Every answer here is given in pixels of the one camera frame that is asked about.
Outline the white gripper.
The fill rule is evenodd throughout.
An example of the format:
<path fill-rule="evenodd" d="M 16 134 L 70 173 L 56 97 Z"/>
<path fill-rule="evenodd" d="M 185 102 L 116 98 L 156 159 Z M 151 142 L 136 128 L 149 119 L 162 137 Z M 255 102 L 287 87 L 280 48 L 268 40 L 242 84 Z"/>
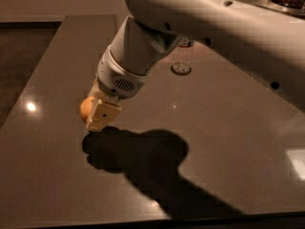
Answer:
<path fill-rule="evenodd" d="M 96 96 L 99 90 L 121 99 L 135 96 L 153 66 L 180 40 L 180 36 L 149 29 L 128 16 L 100 59 L 88 97 Z M 121 111 L 121 106 L 95 97 L 86 129 L 102 131 Z"/>

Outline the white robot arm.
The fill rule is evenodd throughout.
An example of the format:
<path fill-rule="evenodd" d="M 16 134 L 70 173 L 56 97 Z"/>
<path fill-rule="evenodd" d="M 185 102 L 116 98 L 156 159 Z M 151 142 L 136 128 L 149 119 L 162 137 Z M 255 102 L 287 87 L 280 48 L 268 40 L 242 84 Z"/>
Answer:
<path fill-rule="evenodd" d="M 213 51 L 302 109 L 305 104 L 305 22 L 235 0 L 125 0 L 130 11 L 101 57 L 81 105 L 86 128 L 99 132 L 135 96 L 152 67 L 184 38 Z"/>

